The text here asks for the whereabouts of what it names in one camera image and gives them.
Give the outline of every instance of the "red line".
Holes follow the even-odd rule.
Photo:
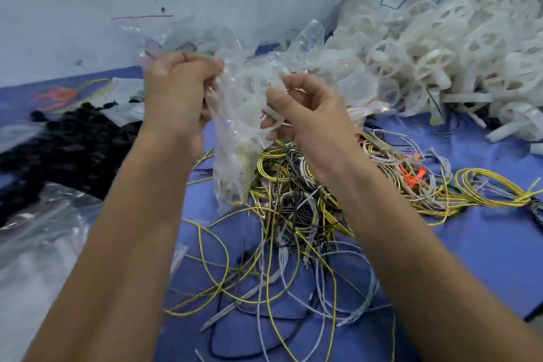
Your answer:
[[[148,16],[125,16],[123,18],[113,18],[112,20],[119,20],[119,19],[145,19],[145,18],[172,18],[172,14],[165,14],[165,15],[157,15],[157,14],[151,14]]]

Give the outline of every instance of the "left hand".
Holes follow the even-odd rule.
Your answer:
[[[197,53],[175,51],[155,59],[145,71],[145,121],[142,129],[187,144],[197,160],[204,152],[202,131],[211,119],[206,88],[224,68],[222,61]]]

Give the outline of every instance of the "table surface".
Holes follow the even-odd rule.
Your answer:
[[[140,68],[116,69],[98,74],[83,75],[55,81],[32,83],[0,89],[0,127],[15,122],[28,120],[32,110],[31,99],[52,86],[76,87],[85,81],[96,78],[141,78]],[[457,121],[453,116],[451,127],[457,127],[449,137],[432,135],[443,132],[447,127],[431,127],[429,117],[420,115],[412,118],[379,118],[377,125],[384,129],[407,133],[421,149],[434,148],[440,156],[451,162],[453,171],[464,167],[480,167],[506,176],[520,187],[526,189],[538,177],[543,176],[543,160],[529,153],[529,144],[517,139],[506,139],[497,144],[489,144],[485,130],[469,120]],[[215,143],[212,124],[205,130],[207,149]],[[212,167],[212,160],[205,161],[202,167]],[[9,180],[0,177],[0,186]],[[186,219],[203,224],[219,218],[214,185],[207,181],[190,186],[185,197],[184,213]],[[543,299],[543,272],[539,270],[543,262],[543,235],[533,226],[527,209],[492,209],[470,207],[464,213],[449,219],[444,226],[433,228],[439,239],[452,251],[467,269],[488,287],[488,289],[514,313],[525,317]],[[197,231],[184,222],[180,227],[180,241],[190,245],[188,253],[199,257]],[[230,260],[236,261],[241,256],[243,244],[246,249],[258,244],[260,223],[255,216],[234,215],[213,228],[213,232],[225,243]],[[206,260],[224,263],[225,254],[216,240],[209,235],[203,236],[203,249]],[[287,275],[294,268],[291,257]],[[341,255],[331,258],[331,267],[347,276],[362,292],[368,289],[368,266],[360,259]],[[212,276],[220,281],[221,268],[210,268]],[[244,292],[256,284],[248,280],[240,284],[239,292]],[[211,286],[201,263],[185,258],[174,275],[168,289],[166,304],[176,304],[187,298],[179,292],[200,292]],[[314,289],[314,277],[311,271],[302,269],[292,292],[299,297],[309,297]],[[231,300],[223,298],[226,306]],[[356,309],[361,297],[346,284],[338,283],[338,303],[344,309]],[[373,301],[375,305],[386,304],[386,294],[379,289]],[[295,318],[303,315],[301,305],[288,297],[281,298],[272,305],[274,316]],[[210,332],[200,333],[201,325],[217,311],[217,299],[204,310],[184,318],[166,316],[159,338],[155,360],[159,362],[195,360],[197,348],[204,360],[216,360],[208,352]],[[357,323],[336,329],[330,361],[355,358],[356,360],[387,361],[392,350],[392,320],[390,308],[364,315]],[[293,354],[301,359],[315,344],[319,334],[321,319],[312,316],[303,325],[296,338],[290,344]],[[292,322],[278,322],[277,327],[284,338],[294,329]],[[278,342],[269,321],[262,319],[264,342],[272,347]],[[322,342],[312,360],[325,358],[330,323],[327,322]],[[217,354],[235,356],[251,354],[261,350],[258,340],[256,319],[252,316],[232,312],[222,319],[216,327],[212,341]],[[290,360],[285,350],[272,353],[274,361]],[[401,326],[397,328],[398,360],[416,360],[417,354],[408,343]]]

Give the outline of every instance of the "forearm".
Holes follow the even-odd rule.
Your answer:
[[[350,163],[335,194],[423,359],[540,360],[535,333],[447,251],[389,180],[367,160]]]
[[[168,140],[142,129],[26,361],[152,359],[192,167]]]

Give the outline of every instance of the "hand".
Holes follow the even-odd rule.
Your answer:
[[[358,145],[345,104],[331,86],[307,74],[285,76],[283,82],[288,94],[269,88],[268,105],[292,126],[281,126],[266,139],[293,141],[305,156],[311,173],[329,188],[336,183],[338,169],[350,160],[369,162]],[[272,124],[268,117],[261,127]]]
[[[224,63],[180,51],[153,59],[145,71],[143,129],[186,142],[190,157],[197,160],[204,152],[202,131],[211,118],[204,93],[213,86]]]

